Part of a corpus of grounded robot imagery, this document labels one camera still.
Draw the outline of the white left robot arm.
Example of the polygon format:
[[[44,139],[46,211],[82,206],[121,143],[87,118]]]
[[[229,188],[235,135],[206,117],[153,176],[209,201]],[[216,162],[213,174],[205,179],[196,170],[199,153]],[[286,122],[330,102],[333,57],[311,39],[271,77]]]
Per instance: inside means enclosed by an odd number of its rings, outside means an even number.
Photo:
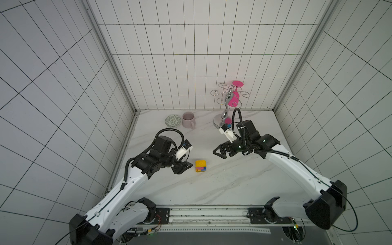
[[[155,137],[142,153],[130,158],[123,180],[85,215],[76,214],[69,222],[72,245],[111,245],[136,225],[161,224],[156,204],[147,198],[136,200],[133,195],[154,173],[170,167],[182,174],[193,165],[187,162],[192,144],[182,139],[180,146],[166,136]]]

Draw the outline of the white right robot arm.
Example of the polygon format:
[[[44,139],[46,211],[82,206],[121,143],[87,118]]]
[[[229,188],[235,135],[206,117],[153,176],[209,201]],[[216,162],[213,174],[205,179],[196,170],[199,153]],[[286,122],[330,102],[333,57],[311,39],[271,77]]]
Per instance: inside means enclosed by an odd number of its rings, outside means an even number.
[[[331,181],[306,166],[292,155],[275,137],[261,136],[250,120],[239,122],[236,136],[231,124],[224,124],[219,132],[227,142],[213,150],[213,154],[225,159],[238,153],[257,154],[285,172],[303,190],[303,194],[271,198],[261,211],[267,223],[275,224],[286,217],[305,218],[321,229],[328,230],[347,207],[347,186],[342,181]]]

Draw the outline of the yellow curved lego brick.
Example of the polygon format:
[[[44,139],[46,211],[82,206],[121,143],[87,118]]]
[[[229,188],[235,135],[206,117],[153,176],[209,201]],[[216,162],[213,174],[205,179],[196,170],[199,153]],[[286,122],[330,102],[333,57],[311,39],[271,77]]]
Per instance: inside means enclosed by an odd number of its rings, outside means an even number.
[[[205,160],[198,160],[195,162],[195,168],[206,168],[207,167],[207,162]]]

